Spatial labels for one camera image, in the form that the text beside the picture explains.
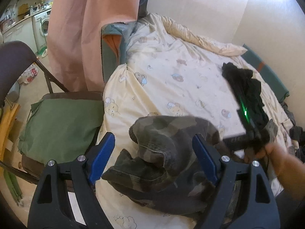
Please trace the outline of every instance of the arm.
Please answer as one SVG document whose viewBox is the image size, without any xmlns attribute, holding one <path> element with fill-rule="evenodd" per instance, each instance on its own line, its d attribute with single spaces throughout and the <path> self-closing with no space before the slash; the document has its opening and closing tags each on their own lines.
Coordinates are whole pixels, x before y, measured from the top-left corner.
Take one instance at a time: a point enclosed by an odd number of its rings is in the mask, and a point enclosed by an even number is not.
<svg viewBox="0 0 305 229">
<path fill-rule="evenodd" d="M 268 155 L 283 187 L 293 198 L 302 200 L 305 197 L 305 165 L 276 144 L 267 144 L 265 150 L 257 153 L 256 157 L 262 158 L 265 154 Z"/>
</svg>

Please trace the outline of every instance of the chair leg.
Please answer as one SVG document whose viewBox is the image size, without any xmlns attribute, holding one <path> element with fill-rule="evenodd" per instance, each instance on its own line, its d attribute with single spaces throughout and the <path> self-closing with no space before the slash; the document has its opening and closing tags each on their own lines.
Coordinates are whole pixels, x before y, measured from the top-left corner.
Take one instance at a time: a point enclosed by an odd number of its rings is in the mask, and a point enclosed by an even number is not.
<svg viewBox="0 0 305 229">
<path fill-rule="evenodd" d="M 53 92 L 53 89 L 52 89 L 52 85 L 51 85 L 50 79 L 49 79 L 49 77 L 47 76 L 46 73 L 45 73 L 45 81 L 47 82 L 47 86 L 48 86 L 50 94 L 53 94 L 54 92 Z"/>
<path fill-rule="evenodd" d="M 29 173 L 26 173 L 22 170 L 16 169 L 12 166 L 7 165 L 6 163 L 0 161 L 0 167 L 4 168 L 5 170 L 11 172 L 12 174 L 14 174 L 17 177 L 22 178 L 23 180 L 26 180 L 29 183 L 33 183 L 33 184 L 38 184 L 39 179 L 37 179 L 36 177 L 30 175 Z"/>
<path fill-rule="evenodd" d="M 69 92 L 69 90 L 61 83 L 59 82 L 52 74 L 51 72 L 48 71 L 47 68 L 45 68 L 43 66 L 43 64 L 36 59 L 35 63 L 37 64 L 37 66 L 45 73 L 45 76 L 47 76 L 49 78 L 49 80 L 53 83 L 55 83 L 58 87 L 60 87 L 64 92 Z"/>
</svg>

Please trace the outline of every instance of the green cushion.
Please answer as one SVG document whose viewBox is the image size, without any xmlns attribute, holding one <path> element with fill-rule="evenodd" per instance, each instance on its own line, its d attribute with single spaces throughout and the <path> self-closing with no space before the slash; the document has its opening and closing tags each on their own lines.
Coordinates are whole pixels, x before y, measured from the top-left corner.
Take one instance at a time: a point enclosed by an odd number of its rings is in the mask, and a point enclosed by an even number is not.
<svg viewBox="0 0 305 229">
<path fill-rule="evenodd" d="M 248 49 L 248 51 L 242 55 L 242 58 L 259 71 L 264 81 L 268 83 L 274 92 L 277 100 L 283 102 L 284 99 L 289 96 L 289 90 L 285 87 L 275 72 L 266 65 L 266 63 L 254 51 L 245 44 L 243 47 Z"/>
<path fill-rule="evenodd" d="M 18 149 L 43 164 L 70 162 L 84 154 L 104 116 L 102 101 L 46 99 L 31 107 Z"/>
</svg>

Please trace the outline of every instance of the washing machine door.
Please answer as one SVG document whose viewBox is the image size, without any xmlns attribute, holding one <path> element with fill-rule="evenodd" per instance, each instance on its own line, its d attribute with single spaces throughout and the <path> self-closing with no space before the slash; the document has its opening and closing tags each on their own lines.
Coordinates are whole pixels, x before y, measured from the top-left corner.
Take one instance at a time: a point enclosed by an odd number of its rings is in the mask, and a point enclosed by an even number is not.
<svg viewBox="0 0 305 229">
<path fill-rule="evenodd" d="M 39 26 L 39 32 L 42 37 L 48 36 L 48 27 L 49 27 L 49 18 L 42 19 L 42 22 Z"/>
</svg>

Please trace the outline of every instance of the bedsheet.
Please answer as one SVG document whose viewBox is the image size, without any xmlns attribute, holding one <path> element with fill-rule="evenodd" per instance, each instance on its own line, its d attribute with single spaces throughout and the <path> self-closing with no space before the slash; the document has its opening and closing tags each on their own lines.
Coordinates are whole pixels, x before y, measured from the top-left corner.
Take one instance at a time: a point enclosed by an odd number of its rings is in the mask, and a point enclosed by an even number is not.
<svg viewBox="0 0 305 229">
<path fill-rule="evenodd" d="M 286 131 L 289 119 L 268 84 L 240 57 L 245 51 L 241 46 L 196 36 L 164 16 L 149 14 L 140 20 L 128 45 L 127 63 L 117 67 L 104 90 L 105 115 L 98 141 L 107 131 L 116 137 L 106 169 L 114 165 L 123 148 L 136 156 L 137 145 L 128 130 L 139 117 L 193 115 L 211 121 L 221 136 L 243 133 L 238 104 L 222 77 L 224 62 L 253 70 L 253 77 L 262 85 L 264 111 L 279 127 L 276 141 L 286 151 L 292 145 Z M 282 190 L 276 179 L 271 187 L 275 195 Z M 96 183 L 96 195 L 115 229 L 195 225 L 190 218 L 141 207 L 102 179 Z"/>
</svg>

